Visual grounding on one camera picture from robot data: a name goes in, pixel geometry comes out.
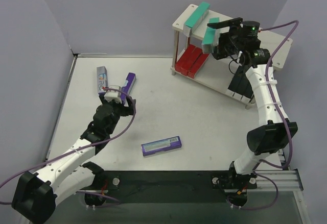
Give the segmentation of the purple toothpaste box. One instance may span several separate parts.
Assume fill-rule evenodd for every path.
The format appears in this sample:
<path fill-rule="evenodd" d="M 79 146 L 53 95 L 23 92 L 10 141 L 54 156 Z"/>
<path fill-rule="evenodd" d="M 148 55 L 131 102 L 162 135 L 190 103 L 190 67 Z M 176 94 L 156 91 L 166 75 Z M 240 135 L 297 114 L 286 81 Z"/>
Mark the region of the purple toothpaste box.
<path fill-rule="evenodd" d="M 144 157 L 154 155 L 160 152 L 167 152 L 182 147 L 180 136 L 174 136 L 158 141 L 148 142 L 141 145 Z"/>
<path fill-rule="evenodd" d="M 136 74 L 135 73 L 132 73 L 132 72 L 129 72 L 126 79 L 125 79 L 125 82 L 124 82 L 124 85 L 122 86 L 122 94 L 121 94 L 121 101 L 122 101 L 122 104 L 125 104 L 126 101 L 127 101 L 127 94 L 129 95 L 133 86 L 134 86 L 134 83 L 136 81 Z"/>

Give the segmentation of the silver Rio box top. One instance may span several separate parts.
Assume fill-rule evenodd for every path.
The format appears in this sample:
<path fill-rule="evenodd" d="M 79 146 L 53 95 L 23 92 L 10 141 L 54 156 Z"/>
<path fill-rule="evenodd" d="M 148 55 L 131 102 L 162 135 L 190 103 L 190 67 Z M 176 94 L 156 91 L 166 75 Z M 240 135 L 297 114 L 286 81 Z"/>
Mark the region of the silver Rio box top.
<path fill-rule="evenodd" d="M 104 88 L 108 87 L 108 75 L 105 66 L 97 67 L 97 93 L 105 93 Z"/>

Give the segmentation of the silver Rio box bottom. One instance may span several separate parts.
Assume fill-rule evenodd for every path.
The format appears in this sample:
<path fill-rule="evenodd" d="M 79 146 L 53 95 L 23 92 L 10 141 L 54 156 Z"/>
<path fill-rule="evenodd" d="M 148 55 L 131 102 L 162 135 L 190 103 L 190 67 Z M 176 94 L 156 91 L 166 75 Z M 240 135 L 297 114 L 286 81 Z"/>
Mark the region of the silver Rio box bottom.
<path fill-rule="evenodd" d="M 191 37 L 191 35 L 196 31 L 201 22 L 206 18 L 209 12 L 210 4 L 207 2 L 202 2 L 194 12 L 188 17 L 186 22 L 183 25 L 183 33 L 187 37 Z"/>

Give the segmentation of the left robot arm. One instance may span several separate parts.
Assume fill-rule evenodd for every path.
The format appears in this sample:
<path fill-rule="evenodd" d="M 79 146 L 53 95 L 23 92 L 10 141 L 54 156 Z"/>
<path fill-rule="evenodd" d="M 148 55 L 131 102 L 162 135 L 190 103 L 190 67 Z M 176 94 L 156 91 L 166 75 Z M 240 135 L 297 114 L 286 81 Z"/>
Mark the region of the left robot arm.
<path fill-rule="evenodd" d="M 83 171 L 82 164 L 97 155 L 113 138 L 111 134 L 121 117 L 136 114 L 136 100 L 127 104 L 101 100 L 93 120 L 80 138 L 62 155 L 49 160 L 45 167 L 24 172 L 17 183 L 11 207 L 32 223 L 45 223 L 59 203 L 56 190 L 74 173 Z"/>

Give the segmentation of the silver rio box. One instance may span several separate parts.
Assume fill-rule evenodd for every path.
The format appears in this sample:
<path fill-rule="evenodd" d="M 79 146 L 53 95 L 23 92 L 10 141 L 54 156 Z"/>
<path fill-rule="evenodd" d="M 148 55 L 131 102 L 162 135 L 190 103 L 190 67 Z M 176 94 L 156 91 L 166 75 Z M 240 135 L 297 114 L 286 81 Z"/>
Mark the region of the silver rio box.
<path fill-rule="evenodd" d="M 210 4 L 207 2 L 202 2 L 194 12 L 188 17 L 186 22 L 183 25 L 183 33 L 187 37 L 191 37 L 191 35 L 196 31 L 201 22 L 206 18 L 209 12 Z"/>
<path fill-rule="evenodd" d="M 108 75 L 105 66 L 97 67 L 97 93 L 105 93 L 104 88 L 108 87 Z"/>

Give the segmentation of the teal toothpaste box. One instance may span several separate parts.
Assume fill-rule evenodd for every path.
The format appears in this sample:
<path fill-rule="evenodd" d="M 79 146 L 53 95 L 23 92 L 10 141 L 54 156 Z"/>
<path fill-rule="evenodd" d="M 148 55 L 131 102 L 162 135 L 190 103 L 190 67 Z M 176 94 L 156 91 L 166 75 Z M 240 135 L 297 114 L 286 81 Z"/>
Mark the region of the teal toothpaste box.
<path fill-rule="evenodd" d="M 220 30 L 206 27 L 205 34 L 201 43 L 202 52 L 204 54 L 212 54 L 214 48 L 218 44 Z"/>

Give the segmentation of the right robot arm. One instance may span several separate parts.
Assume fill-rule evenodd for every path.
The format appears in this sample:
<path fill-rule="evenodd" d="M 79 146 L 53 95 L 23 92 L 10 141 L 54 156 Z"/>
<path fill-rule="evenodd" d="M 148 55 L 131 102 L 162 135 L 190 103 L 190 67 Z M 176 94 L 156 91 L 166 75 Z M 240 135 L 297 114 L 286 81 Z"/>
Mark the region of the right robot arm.
<path fill-rule="evenodd" d="M 247 148 L 231 163 L 226 175 L 227 183 L 238 187 L 254 177 L 255 169 L 267 157 L 292 146 L 298 126 L 289 120 L 280 102 L 272 65 L 275 53 L 261 48 L 260 23 L 238 17 L 207 26 L 215 30 L 229 28 L 220 34 L 212 55 L 216 60 L 237 56 L 235 62 L 251 86 L 259 113 L 259 126 L 247 133 Z"/>

